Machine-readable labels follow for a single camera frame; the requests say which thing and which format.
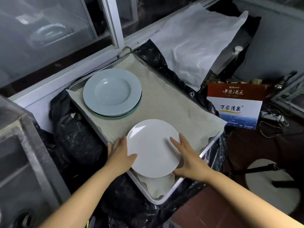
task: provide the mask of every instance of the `red tile floor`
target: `red tile floor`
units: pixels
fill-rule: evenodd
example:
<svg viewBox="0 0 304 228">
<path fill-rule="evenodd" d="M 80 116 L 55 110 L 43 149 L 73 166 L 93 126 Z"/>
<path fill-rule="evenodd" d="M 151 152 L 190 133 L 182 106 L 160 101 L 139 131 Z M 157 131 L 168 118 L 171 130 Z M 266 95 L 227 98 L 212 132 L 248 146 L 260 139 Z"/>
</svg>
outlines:
<svg viewBox="0 0 304 228">
<path fill-rule="evenodd" d="M 290 126 L 283 132 L 289 134 L 265 138 L 258 130 L 237 128 L 227 138 L 227 155 L 235 170 L 247 168 L 259 158 L 275 162 L 304 160 L 304 126 L 289 120 Z M 224 171 L 230 170 L 227 160 Z M 299 174 L 290 173 L 295 179 Z M 236 182 L 246 187 L 244 176 L 236 176 Z M 291 215 L 301 221 L 303 206 Z M 182 228 L 241 228 L 248 227 L 225 200 L 211 187 L 206 187 L 190 199 L 172 216 L 172 221 Z"/>
</svg>

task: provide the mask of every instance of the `yellow underline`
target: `yellow underline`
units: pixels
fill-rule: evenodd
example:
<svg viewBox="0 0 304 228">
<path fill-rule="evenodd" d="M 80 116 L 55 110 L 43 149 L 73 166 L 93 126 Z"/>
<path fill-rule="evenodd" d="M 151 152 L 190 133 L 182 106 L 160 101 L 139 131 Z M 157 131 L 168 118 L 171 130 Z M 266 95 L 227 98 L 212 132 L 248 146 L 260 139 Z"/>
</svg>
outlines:
<svg viewBox="0 0 304 228">
<path fill-rule="evenodd" d="M 227 112 L 227 113 L 233 113 L 233 114 L 239 114 L 240 112 L 233 112 L 229 110 L 221 110 L 220 112 Z"/>
</svg>

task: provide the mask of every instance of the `hand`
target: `hand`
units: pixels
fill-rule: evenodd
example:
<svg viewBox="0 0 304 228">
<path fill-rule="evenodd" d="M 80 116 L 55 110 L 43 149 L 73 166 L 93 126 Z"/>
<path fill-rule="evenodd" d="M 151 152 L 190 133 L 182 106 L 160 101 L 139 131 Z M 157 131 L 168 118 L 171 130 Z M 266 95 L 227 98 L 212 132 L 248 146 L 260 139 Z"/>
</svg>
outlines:
<svg viewBox="0 0 304 228">
<path fill-rule="evenodd" d="M 127 137 L 118 138 L 114 145 L 108 144 L 108 160 L 106 166 L 111 168 L 115 177 L 127 172 L 133 165 L 137 154 L 128 156 Z"/>
<path fill-rule="evenodd" d="M 181 133 L 179 134 L 179 138 L 181 144 L 171 137 L 170 141 L 183 155 L 184 166 L 180 169 L 175 169 L 173 173 L 178 176 L 207 183 L 215 171 L 200 158 L 199 154 L 192 149 L 187 139 Z"/>
</svg>

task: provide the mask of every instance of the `metal tray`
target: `metal tray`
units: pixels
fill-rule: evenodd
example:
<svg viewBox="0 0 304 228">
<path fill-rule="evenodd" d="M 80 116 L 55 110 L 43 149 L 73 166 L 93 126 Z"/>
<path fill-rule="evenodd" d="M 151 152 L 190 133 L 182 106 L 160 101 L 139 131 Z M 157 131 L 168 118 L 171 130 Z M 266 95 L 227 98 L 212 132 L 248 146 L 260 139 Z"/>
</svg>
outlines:
<svg viewBox="0 0 304 228">
<path fill-rule="evenodd" d="M 89 78 L 91 76 L 93 76 L 94 74 L 100 72 L 101 70 L 105 70 L 105 69 L 110 69 L 113 68 L 114 66 L 118 65 L 120 62 L 122 62 L 124 59 L 126 59 L 128 56 L 130 56 L 131 54 L 134 55 L 134 57 L 141 62 L 144 66 L 146 66 L 150 71 L 156 73 L 158 76 L 161 76 L 157 71 L 155 71 L 152 67 L 150 67 L 148 64 L 146 64 L 140 57 L 138 57 L 135 53 L 130 53 L 127 54 L 126 56 L 119 58 L 118 60 L 114 61 L 113 63 L 111 63 L 110 65 L 106 66 L 103 69 L 99 69 L 97 71 L 92 72 L 91 74 L 88 74 L 87 76 L 83 77 L 82 79 L 78 80 L 76 83 L 71 84 L 68 89 L 71 91 L 78 91 L 79 89 L 83 88 L 86 84 L 86 82 L 89 80 Z M 108 144 L 108 140 L 107 138 L 105 138 L 102 135 L 101 130 L 90 120 L 90 118 L 84 113 L 84 111 L 82 110 L 82 108 L 74 102 L 74 104 L 76 105 L 76 107 L 81 111 L 82 115 L 86 118 L 86 120 L 89 122 L 89 124 L 92 126 L 92 128 L 95 130 L 95 132 L 98 134 L 98 136 L 101 138 L 101 140 L 105 143 Z M 200 151 L 200 157 L 203 157 L 206 152 L 210 149 L 210 147 L 215 143 L 215 141 L 221 136 L 221 134 L 223 133 L 223 131 L 219 132 L 215 137 L 211 137 L 209 138 L 209 143 L 206 147 L 204 147 L 203 149 L 201 149 Z M 149 192 L 148 192 L 148 188 L 147 185 L 143 182 L 141 182 L 139 180 L 139 178 L 137 177 L 136 173 L 130 169 L 129 171 L 127 171 L 127 174 L 130 176 L 130 178 L 134 181 L 134 183 L 136 184 L 136 186 L 139 188 L 139 190 L 143 193 L 143 195 L 146 197 L 146 199 L 155 204 L 155 205 L 160 205 L 162 203 L 164 203 L 169 197 L 170 195 L 175 191 L 175 189 L 181 184 L 181 182 L 184 180 L 184 177 L 175 177 L 175 183 L 174 185 L 171 187 L 171 189 L 168 191 L 168 193 L 165 196 L 160 196 L 158 198 L 153 198 Z"/>
</svg>

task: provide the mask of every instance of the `stainless steel sink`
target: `stainless steel sink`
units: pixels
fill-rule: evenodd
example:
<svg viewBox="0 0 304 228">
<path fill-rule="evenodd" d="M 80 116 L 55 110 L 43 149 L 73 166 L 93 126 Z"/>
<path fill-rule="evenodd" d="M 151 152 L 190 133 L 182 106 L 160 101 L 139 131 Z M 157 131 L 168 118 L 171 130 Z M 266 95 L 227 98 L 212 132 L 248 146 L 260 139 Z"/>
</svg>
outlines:
<svg viewBox="0 0 304 228">
<path fill-rule="evenodd" d="M 38 227 L 70 196 L 33 122 L 0 97 L 0 228 Z"/>
</svg>

